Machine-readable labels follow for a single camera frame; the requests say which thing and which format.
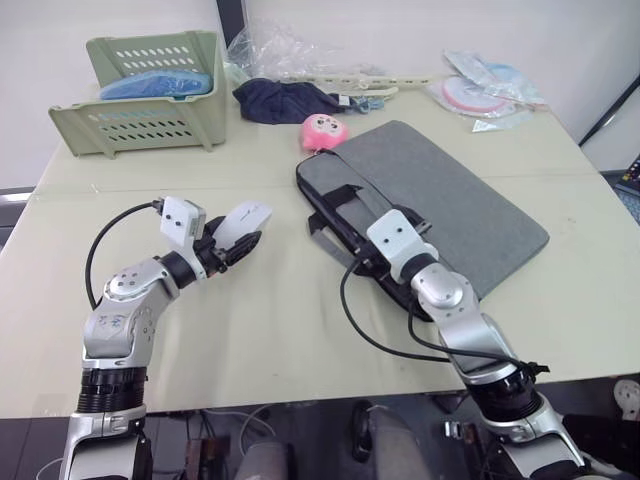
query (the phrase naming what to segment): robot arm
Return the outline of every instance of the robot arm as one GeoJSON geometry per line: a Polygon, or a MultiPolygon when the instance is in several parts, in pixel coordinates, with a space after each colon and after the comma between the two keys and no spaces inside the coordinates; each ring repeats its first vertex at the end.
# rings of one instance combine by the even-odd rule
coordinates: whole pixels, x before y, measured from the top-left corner
{"type": "Polygon", "coordinates": [[[247,202],[205,223],[203,209],[166,197],[159,213],[173,250],[114,275],[87,320],[82,386],[69,420],[61,480],[151,478],[143,395],[159,317],[181,289],[249,254],[271,211],[247,202]]]}
{"type": "Polygon", "coordinates": [[[438,252],[423,241],[398,210],[390,210],[367,236],[389,262],[397,283],[408,282],[422,308],[438,327],[447,349],[480,351],[505,357],[449,354],[478,404],[486,427],[504,443],[525,478],[547,465],[584,460],[549,401],[536,392],[535,374],[518,364],[495,322],[480,310],[469,281],[438,262],[438,252]]]}

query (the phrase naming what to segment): dark blue cloth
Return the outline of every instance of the dark blue cloth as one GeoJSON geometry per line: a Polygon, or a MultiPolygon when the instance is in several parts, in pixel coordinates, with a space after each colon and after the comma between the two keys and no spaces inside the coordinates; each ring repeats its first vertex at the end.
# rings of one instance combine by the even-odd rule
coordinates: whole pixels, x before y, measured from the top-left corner
{"type": "Polygon", "coordinates": [[[338,102],[308,82],[280,83],[254,78],[233,91],[242,118],[258,123],[302,123],[309,115],[344,111],[338,102]]]}

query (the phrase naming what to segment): blue cloth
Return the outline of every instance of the blue cloth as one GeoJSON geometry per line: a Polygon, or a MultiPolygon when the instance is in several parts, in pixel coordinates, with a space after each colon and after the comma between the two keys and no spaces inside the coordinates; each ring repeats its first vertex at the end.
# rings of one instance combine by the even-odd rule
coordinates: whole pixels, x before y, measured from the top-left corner
{"type": "Polygon", "coordinates": [[[344,112],[338,102],[308,82],[280,83],[254,78],[233,92],[242,118],[258,123],[302,123],[309,115],[344,112]]]}
{"type": "Polygon", "coordinates": [[[149,70],[110,83],[100,91],[101,100],[202,95],[213,88],[211,75],[186,70],[149,70]]]}

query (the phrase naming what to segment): package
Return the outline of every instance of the package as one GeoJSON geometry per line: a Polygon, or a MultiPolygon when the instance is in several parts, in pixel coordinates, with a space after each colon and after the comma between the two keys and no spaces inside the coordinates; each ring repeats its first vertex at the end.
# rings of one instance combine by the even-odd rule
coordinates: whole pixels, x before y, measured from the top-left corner
{"type": "Polygon", "coordinates": [[[476,53],[445,50],[449,64],[487,95],[529,105],[545,105],[538,89],[511,65],[486,63],[476,53]]]}
{"type": "Polygon", "coordinates": [[[457,75],[432,82],[425,90],[443,108],[472,118],[472,132],[505,130],[532,117],[526,106],[487,95],[482,87],[457,75]]]}
{"type": "Polygon", "coordinates": [[[187,70],[149,70],[110,83],[100,91],[101,100],[203,95],[213,88],[207,73],[187,70]]]}

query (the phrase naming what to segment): white wall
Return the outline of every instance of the white wall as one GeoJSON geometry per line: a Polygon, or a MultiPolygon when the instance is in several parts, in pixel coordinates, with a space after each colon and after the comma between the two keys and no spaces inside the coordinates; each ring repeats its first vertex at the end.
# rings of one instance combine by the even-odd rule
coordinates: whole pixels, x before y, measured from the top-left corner
{"type": "Polygon", "coordinates": [[[222,31],[216,0],[0,0],[0,189],[35,185],[60,141],[47,109],[87,100],[85,42],[222,31]]]}
{"type": "Polygon", "coordinates": [[[394,74],[447,70],[444,48],[474,50],[525,72],[579,141],[640,73],[638,0],[245,0],[341,64],[394,74]]]}

